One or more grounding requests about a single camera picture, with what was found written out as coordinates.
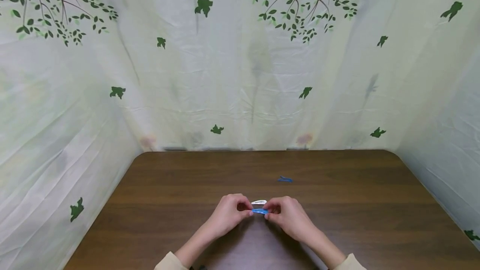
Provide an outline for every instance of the brown table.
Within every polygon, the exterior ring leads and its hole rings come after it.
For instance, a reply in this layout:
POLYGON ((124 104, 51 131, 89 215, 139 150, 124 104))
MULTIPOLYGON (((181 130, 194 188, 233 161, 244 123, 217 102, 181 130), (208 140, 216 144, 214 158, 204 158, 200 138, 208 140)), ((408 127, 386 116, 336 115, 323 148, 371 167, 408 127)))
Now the brown table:
MULTIPOLYGON (((404 163, 381 150, 144 153, 65 269, 152 270, 228 193, 297 198, 368 270, 480 269, 467 236, 404 163), (280 175, 293 183, 278 182, 280 175)), ((254 216, 215 242, 195 269, 315 269, 297 242, 254 216)))

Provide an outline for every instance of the forearm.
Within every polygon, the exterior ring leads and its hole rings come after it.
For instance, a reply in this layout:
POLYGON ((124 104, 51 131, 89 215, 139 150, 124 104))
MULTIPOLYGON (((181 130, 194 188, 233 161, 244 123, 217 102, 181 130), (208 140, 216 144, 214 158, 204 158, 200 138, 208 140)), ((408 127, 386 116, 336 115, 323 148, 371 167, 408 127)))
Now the forearm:
POLYGON ((312 230, 304 242, 318 255, 328 269, 335 269, 347 258, 319 229, 312 230))
POLYGON ((206 232, 202 226, 185 245, 175 252, 175 256, 184 267, 189 268, 214 240, 215 237, 206 232))

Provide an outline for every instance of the beige sleeve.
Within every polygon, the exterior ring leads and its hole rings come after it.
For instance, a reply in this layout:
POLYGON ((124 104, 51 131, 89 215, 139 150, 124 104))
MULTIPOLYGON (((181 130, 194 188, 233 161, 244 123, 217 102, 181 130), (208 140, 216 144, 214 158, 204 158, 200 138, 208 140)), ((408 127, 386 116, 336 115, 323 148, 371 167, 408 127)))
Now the beige sleeve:
POLYGON ((163 260, 158 263, 155 270, 188 270, 179 261, 179 259, 170 251, 163 260))
POLYGON ((358 263, 357 259, 353 254, 349 254, 347 259, 343 261, 340 265, 338 265, 334 270, 366 270, 360 263, 358 263))
MULTIPOLYGON (((179 261, 179 259, 169 252, 163 260, 158 263, 154 270, 187 270, 179 261)), ((338 265, 334 270, 366 270, 358 263, 353 254, 349 254, 347 259, 338 265)))

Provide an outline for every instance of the fabric backdrop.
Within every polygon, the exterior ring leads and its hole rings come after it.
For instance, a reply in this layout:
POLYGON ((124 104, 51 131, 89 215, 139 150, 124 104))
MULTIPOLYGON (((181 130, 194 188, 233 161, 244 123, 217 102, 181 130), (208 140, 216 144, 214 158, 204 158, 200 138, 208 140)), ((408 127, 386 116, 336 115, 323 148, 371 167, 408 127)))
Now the fabric backdrop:
POLYGON ((142 151, 387 149, 480 248, 480 1, 0 0, 0 269, 142 151))

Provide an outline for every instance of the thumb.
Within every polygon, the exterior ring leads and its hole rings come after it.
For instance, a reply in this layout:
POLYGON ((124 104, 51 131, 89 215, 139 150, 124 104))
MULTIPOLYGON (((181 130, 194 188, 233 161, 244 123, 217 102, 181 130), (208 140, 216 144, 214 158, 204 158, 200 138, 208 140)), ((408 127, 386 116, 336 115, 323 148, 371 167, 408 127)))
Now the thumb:
POLYGON ((242 219, 242 220, 243 220, 243 219, 246 219, 246 218, 248 218, 248 217, 250 217, 250 216, 253 215, 253 212, 252 212, 251 210, 243 210, 243 211, 241 211, 241 212, 239 212, 239 213, 240 213, 240 216, 241 216, 241 219, 242 219))
POLYGON ((268 214, 265 214, 265 219, 275 223, 276 225, 280 225, 280 214, 268 213, 268 214))

